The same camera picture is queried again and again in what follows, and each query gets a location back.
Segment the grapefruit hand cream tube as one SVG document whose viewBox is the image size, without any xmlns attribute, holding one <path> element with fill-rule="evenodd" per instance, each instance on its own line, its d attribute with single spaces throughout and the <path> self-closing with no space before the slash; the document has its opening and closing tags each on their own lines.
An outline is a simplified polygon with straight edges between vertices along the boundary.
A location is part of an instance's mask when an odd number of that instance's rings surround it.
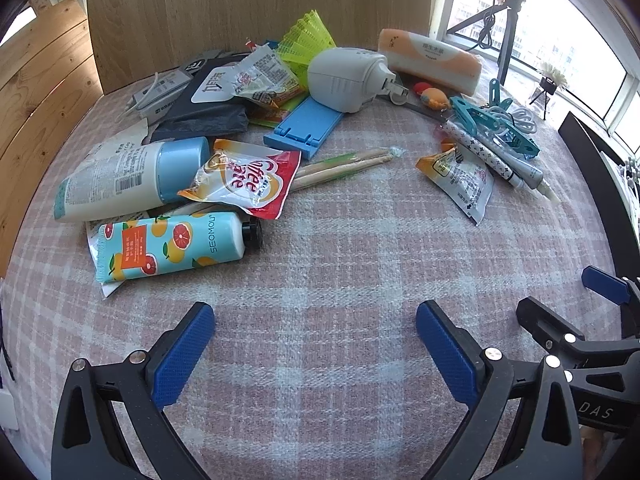
<svg viewBox="0 0 640 480">
<path fill-rule="evenodd" d="M 105 223 L 96 242 L 96 280 L 111 284 L 203 269 L 261 247 L 260 221 L 232 211 Z"/>
</svg>

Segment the orange white tissue pack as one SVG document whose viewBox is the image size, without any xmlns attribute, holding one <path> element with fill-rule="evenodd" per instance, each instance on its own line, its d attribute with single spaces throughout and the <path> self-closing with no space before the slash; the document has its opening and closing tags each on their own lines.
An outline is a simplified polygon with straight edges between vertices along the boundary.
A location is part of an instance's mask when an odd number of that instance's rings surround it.
<svg viewBox="0 0 640 480">
<path fill-rule="evenodd" d="M 474 94 L 482 73 L 482 63 L 474 54 L 406 30 L 382 29 L 378 52 L 396 72 L 436 82 L 467 96 Z"/>
</svg>

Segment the wooden cabinet panel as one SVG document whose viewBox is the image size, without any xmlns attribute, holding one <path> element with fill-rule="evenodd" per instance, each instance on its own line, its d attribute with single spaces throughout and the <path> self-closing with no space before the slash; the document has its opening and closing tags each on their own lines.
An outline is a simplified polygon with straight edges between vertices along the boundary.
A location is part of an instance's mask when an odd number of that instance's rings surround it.
<svg viewBox="0 0 640 480">
<path fill-rule="evenodd" d="M 431 0 L 87 0 L 94 58 L 106 93 L 246 40 L 278 40 L 316 10 L 339 46 L 373 49 L 384 28 L 425 34 Z"/>
</svg>

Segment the snack packet with print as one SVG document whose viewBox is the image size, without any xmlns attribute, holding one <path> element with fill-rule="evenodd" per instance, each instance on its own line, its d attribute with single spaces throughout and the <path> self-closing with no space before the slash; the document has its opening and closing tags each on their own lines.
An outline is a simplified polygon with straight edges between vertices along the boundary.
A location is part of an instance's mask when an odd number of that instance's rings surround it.
<svg viewBox="0 0 640 480">
<path fill-rule="evenodd" d="M 240 62 L 212 68 L 193 92 L 191 102 L 221 103 L 241 98 L 276 110 L 304 92 L 292 70 L 264 44 Z"/>
</svg>

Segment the white round device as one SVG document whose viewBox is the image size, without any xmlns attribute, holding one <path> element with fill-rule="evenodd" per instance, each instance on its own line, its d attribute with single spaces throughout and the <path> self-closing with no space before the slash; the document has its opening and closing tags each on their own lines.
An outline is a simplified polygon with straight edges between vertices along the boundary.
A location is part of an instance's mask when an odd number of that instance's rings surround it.
<svg viewBox="0 0 640 480">
<path fill-rule="evenodd" d="M 357 113 L 378 96 L 408 102 L 409 90 L 398 84 L 386 56 L 366 49 L 323 50 L 308 65 L 307 82 L 317 102 L 340 113 Z"/>
</svg>

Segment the teal clothespin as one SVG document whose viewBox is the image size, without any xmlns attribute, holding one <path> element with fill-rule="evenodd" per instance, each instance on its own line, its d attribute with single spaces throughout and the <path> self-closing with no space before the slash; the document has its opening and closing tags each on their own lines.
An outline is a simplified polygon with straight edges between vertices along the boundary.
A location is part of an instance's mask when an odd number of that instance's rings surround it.
<svg viewBox="0 0 640 480">
<path fill-rule="evenodd" d="M 481 133 L 488 140 L 498 138 L 525 159 L 538 156 L 539 146 L 528 133 L 515 125 L 513 117 L 504 110 L 500 110 L 500 113 L 492 112 L 489 108 L 478 107 L 460 96 L 453 96 L 450 103 L 454 121 L 473 138 Z"/>
</svg>

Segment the wooden chopsticks pair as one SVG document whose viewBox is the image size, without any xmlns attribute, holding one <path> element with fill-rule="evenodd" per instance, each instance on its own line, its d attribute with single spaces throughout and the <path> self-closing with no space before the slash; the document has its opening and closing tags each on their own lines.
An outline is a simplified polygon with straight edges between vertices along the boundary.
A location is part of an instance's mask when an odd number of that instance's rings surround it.
<svg viewBox="0 0 640 480">
<path fill-rule="evenodd" d="M 368 168 L 385 164 L 391 160 L 401 158 L 405 150 L 399 146 L 389 148 L 376 148 L 375 150 L 347 153 L 329 159 L 316 162 L 299 168 L 290 186 L 291 192 L 312 188 L 319 184 L 325 184 L 340 180 Z M 190 202 L 179 207 L 163 206 L 150 211 L 152 217 L 174 216 L 175 214 L 196 214 L 210 210 L 239 210 L 238 207 L 222 203 L 195 203 Z"/>
</svg>

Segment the small flower vase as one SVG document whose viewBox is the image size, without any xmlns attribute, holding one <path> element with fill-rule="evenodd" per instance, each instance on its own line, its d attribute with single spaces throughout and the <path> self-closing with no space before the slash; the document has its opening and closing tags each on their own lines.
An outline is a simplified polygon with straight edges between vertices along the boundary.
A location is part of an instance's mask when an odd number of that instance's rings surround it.
<svg viewBox="0 0 640 480">
<path fill-rule="evenodd" d="M 529 105 L 540 105 L 542 107 L 542 119 L 547 118 L 547 110 L 552 96 L 559 88 L 567 84 L 567 79 L 562 70 L 550 63 L 543 62 L 539 70 L 540 79 L 537 89 L 529 98 Z"/>
</svg>

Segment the black tray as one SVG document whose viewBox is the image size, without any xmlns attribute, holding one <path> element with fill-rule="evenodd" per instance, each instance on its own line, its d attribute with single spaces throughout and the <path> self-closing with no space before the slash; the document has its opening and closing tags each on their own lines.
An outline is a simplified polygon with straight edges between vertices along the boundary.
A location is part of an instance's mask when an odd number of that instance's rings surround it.
<svg viewBox="0 0 640 480">
<path fill-rule="evenodd" d="M 618 276 L 639 277 L 639 242 L 632 226 L 623 195 L 610 173 L 603 154 L 614 154 L 587 124 L 568 112 L 559 134 L 584 177 L 596 204 Z"/>
</svg>

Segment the blue phone stand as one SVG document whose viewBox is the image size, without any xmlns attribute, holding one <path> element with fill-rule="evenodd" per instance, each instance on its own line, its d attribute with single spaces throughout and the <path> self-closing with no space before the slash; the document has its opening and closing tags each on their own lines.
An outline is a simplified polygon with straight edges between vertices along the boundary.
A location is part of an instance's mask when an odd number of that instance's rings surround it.
<svg viewBox="0 0 640 480">
<path fill-rule="evenodd" d="M 311 160 L 343 116 L 343 113 L 308 96 L 283 122 L 271 132 L 265 133 L 262 140 L 270 148 L 299 151 L 302 159 Z"/>
</svg>

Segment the yellow-green shuttlecock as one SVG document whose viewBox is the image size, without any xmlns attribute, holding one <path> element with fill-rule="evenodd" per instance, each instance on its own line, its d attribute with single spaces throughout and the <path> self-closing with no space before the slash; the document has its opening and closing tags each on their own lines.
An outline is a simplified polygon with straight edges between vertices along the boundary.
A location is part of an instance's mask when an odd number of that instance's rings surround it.
<svg viewBox="0 0 640 480">
<path fill-rule="evenodd" d="M 311 10 L 299 18 L 278 43 L 276 53 L 292 70 L 304 88 L 308 88 L 307 70 L 320 52 L 336 47 L 319 13 Z"/>
</svg>

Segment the patterned white pen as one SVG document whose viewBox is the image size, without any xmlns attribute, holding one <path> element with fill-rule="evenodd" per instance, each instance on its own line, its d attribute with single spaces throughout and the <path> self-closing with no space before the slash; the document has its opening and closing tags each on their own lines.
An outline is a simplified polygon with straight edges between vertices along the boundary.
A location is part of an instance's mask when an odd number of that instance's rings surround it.
<svg viewBox="0 0 640 480">
<path fill-rule="evenodd" d="M 526 184 L 531 190 L 537 191 L 545 198 L 548 198 L 550 202 L 561 203 L 551 185 L 544 178 L 544 173 L 537 167 L 510 155 L 495 143 L 483 138 L 477 139 L 474 136 L 470 136 L 469 133 L 466 133 L 449 120 L 440 125 L 439 129 L 446 136 L 459 142 L 474 153 L 514 188 L 520 188 Z"/>
</svg>

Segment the dark navy pouch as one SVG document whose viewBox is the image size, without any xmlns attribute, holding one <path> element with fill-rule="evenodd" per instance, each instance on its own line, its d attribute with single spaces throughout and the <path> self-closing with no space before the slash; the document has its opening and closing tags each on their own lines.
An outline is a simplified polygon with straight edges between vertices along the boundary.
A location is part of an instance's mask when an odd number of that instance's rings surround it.
<svg viewBox="0 0 640 480">
<path fill-rule="evenodd" d="M 205 136 L 222 138 L 230 134 L 247 132 L 248 117 L 245 101 L 214 83 L 205 98 L 197 98 L 198 89 L 206 83 L 214 70 L 231 67 L 242 60 L 242 55 L 210 58 L 193 74 L 190 84 L 151 133 L 151 142 L 182 140 Z"/>
</svg>

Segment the orange red toy figure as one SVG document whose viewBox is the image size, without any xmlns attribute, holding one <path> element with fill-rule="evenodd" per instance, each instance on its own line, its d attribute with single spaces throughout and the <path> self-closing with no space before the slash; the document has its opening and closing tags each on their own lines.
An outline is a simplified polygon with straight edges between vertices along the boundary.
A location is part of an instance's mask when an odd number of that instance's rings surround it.
<svg viewBox="0 0 640 480">
<path fill-rule="evenodd" d="M 430 110 L 442 112 L 443 110 L 450 110 L 451 108 L 451 103 L 445 92 L 433 87 L 426 81 L 419 81 L 414 84 L 413 91 L 420 101 Z"/>
</svg>

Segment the orange snack sachet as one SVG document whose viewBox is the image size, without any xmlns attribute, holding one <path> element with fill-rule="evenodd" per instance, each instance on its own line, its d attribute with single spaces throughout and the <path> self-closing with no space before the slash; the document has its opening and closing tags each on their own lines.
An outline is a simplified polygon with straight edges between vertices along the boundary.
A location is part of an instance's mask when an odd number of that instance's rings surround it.
<svg viewBox="0 0 640 480">
<path fill-rule="evenodd" d="M 474 222 L 480 225 L 494 190 L 494 177 L 487 165 L 467 148 L 453 145 L 416 162 L 420 170 Z"/>
</svg>

